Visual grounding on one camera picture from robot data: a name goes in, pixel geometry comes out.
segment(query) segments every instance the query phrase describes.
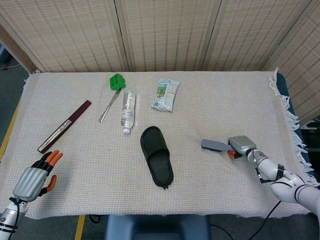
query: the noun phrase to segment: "snack package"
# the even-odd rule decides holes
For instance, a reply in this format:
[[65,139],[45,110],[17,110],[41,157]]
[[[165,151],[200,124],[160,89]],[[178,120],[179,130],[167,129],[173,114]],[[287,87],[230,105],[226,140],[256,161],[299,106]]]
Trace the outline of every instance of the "snack package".
[[156,99],[151,107],[160,111],[172,112],[179,84],[178,81],[161,78],[158,81]]

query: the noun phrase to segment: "plastic water bottle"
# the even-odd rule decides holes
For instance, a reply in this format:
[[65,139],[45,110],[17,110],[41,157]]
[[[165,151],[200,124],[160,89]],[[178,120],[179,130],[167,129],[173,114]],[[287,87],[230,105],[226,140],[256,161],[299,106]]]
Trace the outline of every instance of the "plastic water bottle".
[[135,122],[136,94],[133,91],[125,91],[121,111],[121,126],[124,134],[129,134]]

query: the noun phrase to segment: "orange fingertip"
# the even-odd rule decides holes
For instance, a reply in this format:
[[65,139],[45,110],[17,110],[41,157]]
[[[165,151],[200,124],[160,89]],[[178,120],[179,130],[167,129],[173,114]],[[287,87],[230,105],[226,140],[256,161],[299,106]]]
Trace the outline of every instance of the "orange fingertip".
[[48,158],[45,160],[45,162],[50,163],[52,161],[52,159],[54,159],[54,157],[59,153],[59,150],[54,150],[49,156]]
[[53,175],[51,178],[51,181],[49,183],[49,185],[46,187],[46,189],[48,190],[48,192],[51,192],[52,189],[54,189],[55,185],[57,182],[57,175]]
[[55,166],[56,163],[59,161],[59,159],[63,156],[64,154],[62,152],[60,152],[58,155],[56,155],[52,160],[51,162],[49,162],[49,165],[51,166]]

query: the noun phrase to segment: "tablecloth fringe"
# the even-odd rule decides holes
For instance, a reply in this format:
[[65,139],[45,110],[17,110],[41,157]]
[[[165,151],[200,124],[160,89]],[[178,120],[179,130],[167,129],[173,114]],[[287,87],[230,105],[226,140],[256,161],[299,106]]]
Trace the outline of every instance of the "tablecloth fringe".
[[292,140],[294,143],[294,150],[297,154],[298,163],[301,166],[302,171],[305,173],[305,178],[307,179],[306,182],[312,186],[315,186],[315,187],[320,186],[320,183],[317,182],[316,178],[313,175],[308,173],[308,172],[314,170],[313,168],[311,168],[312,167],[311,163],[306,162],[306,160],[304,159],[304,157],[301,154],[301,153],[307,153],[308,151],[305,149],[306,145],[303,143],[301,138],[295,133],[295,130],[297,130],[300,127],[300,125],[299,125],[298,117],[289,111],[290,97],[285,96],[285,95],[281,95],[278,90],[278,87],[277,87],[277,73],[278,73],[278,71],[279,71],[279,68],[277,67],[274,71],[273,76],[270,77],[269,86],[274,91],[274,94],[276,96],[280,96],[282,99],[282,104],[285,109],[285,114],[286,114],[289,129],[290,129],[290,134],[292,136]]

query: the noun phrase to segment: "yellow floor tape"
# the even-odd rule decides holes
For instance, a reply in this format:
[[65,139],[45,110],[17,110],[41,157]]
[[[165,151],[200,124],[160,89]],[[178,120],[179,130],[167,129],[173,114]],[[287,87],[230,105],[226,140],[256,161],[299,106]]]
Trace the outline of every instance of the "yellow floor tape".
[[[9,124],[9,127],[8,127],[6,133],[5,133],[3,142],[2,142],[1,147],[0,147],[0,163],[1,163],[2,157],[3,157],[4,153],[5,153],[6,147],[8,145],[8,142],[9,142],[9,139],[10,139],[10,135],[12,133],[12,129],[14,128],[14,125],[15,125],[15,121],[16,121],[16,118],[17,118],[18,109],[19,109],[19,105],[20,105],[20,100],[18,102],[18,105],[16,106],[16,109],[15,109],[14,114],[12,116],[11,122]],[[85,215],[81,215],[81,216],[79,216],[79,219],[78,219],[78,224],[77,224],[77,227],[76,227],[74,240],[81,240],[81,236],[82,236],[82,231],[84,229],[84,225],[85,225]]]

